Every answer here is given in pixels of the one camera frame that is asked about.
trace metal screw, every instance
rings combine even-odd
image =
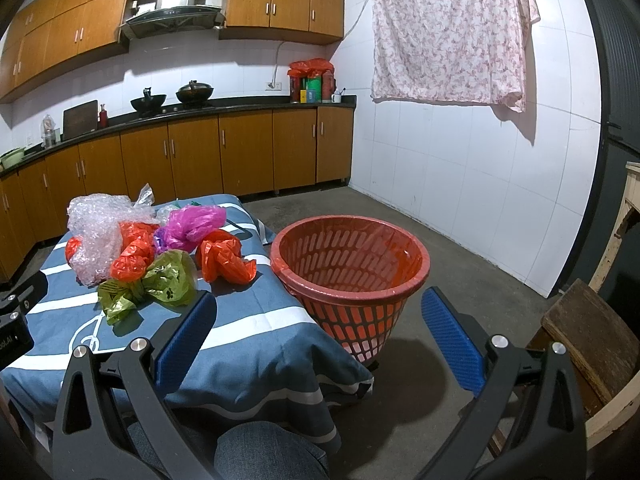
[[[87,348],[84,345],[77,346],[74,349],[74,357],[84,357],[86,354]]]
[[[139,337],[131,342],[131,349],[134,352],[140,352],[146,348],[146,339]]]
[[[562,343],[559,343],[557,341],[551,345],[551,349],[556,354],[560,354],[560,355],[566,354],[566,346],[564,346]]]
[[[509,345],[509,340],[505,338],[505,336],[498,334],[494,335],[491,338],[491,344],[496,348],[507,348],[507,346]]]

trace red plastic basket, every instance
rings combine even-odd
[[[282,230],[271,267],[325,332],[367,365],[431,261],[418,238],[363,216],[317,216]]]

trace pink floral sheet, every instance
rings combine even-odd
[[[535,0],[373,0],[372,97],[526,107]]]

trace green plastic bag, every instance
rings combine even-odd
[[[195,294],[195,264],[186,252],[178,250],[160,254],[141,280],[107,280],[98,286],[98,300],[109,325],[126,318],[147,296],[173,307],[188,304]]]

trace countertop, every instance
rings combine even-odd
[[[73,139],[62,140],[51,148],[42,148],[34,146],[27,150],[25,157],[15,166],[8,170],[0,171],[0,178],[8,175],[32,162],[50,155],[51,153],[64,150],[69,146],[80,144],[87,140],[97,139],[98,137],[117,134],[125,130],[132,130],[142,126],[150,126],[156,123],[164,123],[168,121],[177,121],[190,118],[206,117],[209,115],[227,114],[232,112],[251,112],[257,110],[298,110],[304,108],[318,108],[320,106],[331,106],[341,108],[355,108],[356,96],[342,96],[342,102],[334,103],[291,103],[289,96],[256,96],[256,97],[229,97],[223,99],[210,99],[201,107],[186,107],[183,104],[171,104],[162,107],[162,112],[153,116],[145,117],[139,112],[119,115],[109,118],[107,128],[101,130],[93,130]]]

